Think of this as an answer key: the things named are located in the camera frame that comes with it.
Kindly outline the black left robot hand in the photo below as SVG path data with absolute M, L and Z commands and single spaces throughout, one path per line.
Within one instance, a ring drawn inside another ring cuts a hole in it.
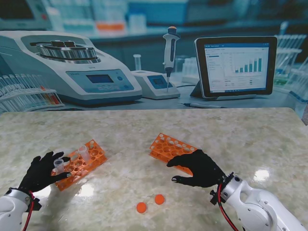
M 46 153 L 44 157 L 36 156 L 17 189 L 25 193 L 35 193 L 55 182 L 70 177 L 70 172 L 63 172 L 55 176 L 51 175 L 56 159 L 64 162 L 70 161 L 70 157 L 63 157 L 63 155 L 63 152 L 53 154 L 53 151 L 51 151 Z

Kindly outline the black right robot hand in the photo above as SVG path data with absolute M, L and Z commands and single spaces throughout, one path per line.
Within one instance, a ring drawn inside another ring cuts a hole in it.
M 200 149 L 191 154 L 175 156 L 167 163 L 167 167 L 174 166 L 186 167 L 192 172 L 192 177 L 172 177 L 173 182 L 183 185 L 208 188 L 220 184 L 226 178 L 221 168 Z

